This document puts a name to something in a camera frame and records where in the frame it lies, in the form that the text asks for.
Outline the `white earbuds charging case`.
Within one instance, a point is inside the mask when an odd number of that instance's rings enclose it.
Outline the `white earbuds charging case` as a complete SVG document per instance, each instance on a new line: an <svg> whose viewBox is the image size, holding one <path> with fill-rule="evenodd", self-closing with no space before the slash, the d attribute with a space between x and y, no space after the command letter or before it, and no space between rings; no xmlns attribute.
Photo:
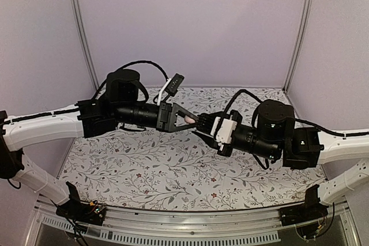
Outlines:
<svg viewBox="0 0 369 246"><path fill-rule="evenodd" d="M189 116L185 116L185 117L184 117L184 120L185 120L185 122L186 122L186 123L188 123L188 124L194 124L194 123L196 122L196 120L195 120L195 119L193 119L193 118L191 118L191 117L189 117Z"/></svg>

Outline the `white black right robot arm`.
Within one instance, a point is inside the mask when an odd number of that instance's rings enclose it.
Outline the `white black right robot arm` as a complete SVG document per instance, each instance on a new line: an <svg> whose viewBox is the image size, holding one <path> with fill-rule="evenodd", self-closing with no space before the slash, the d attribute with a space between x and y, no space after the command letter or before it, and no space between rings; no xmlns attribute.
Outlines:
<svg viewBox="0 0 369 246"><path fill-rule="evenodd" d="M265 168L279 159L284 167L297 170L335 160L357 159L352 168L334 179L306 190L298 216L309 221L321 206L329 206L368 183L368 130L338 133L313 123L296 128L296 121L292 106L265 100L255 109L250 126L242 124L239 112L226 109L200 114L194 134L221 156L229 157L233 150L240 150L256 160L264 158Z"/></svg>

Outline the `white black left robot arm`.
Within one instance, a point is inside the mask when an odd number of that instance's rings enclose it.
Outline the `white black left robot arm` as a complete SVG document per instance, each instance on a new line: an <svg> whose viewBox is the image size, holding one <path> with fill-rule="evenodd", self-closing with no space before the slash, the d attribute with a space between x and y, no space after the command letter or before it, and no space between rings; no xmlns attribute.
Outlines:
<svg viewBox="0 0 369 246"><path fill-rule="evenodd" d="M180 105L162 99L150 104L148 99L140 74L132 69L119 69L108 74L106 90L98 99L21 117L1 111L1 178L28 186L57 205L63 205L72 219L81 219L86 208L79 202L76 188L35 165L23 148L65 138L97 137L114 131L119 123L164 133L195 127L197 116Z"/></svg>

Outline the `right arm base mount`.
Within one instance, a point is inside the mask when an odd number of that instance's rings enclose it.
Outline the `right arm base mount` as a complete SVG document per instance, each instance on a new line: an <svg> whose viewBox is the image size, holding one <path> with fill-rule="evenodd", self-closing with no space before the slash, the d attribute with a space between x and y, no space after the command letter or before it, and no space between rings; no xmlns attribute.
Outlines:
<svg viewBox="0 0 369 246"><path fill-rule="evenodd" d="M278 210L282 226L295 225L298 236L303 240L318 238L328 215L328 206L320 202L318 188L318 184L308 188L303 203Z"/></svg>

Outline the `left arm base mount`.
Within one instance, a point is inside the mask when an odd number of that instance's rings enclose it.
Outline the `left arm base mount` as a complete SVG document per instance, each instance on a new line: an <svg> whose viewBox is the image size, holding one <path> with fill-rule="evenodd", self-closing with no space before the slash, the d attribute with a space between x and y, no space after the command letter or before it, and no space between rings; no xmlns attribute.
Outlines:
<svg viewBox="0 0 369 246"><path fill-rule="evenodd" d="M106 204L92 202L82 202L77 188L70 182L66 182L69 189L68 201L62 205L57 205L56 215L83 222L87 224L102 226L106 216Z"/></svg>

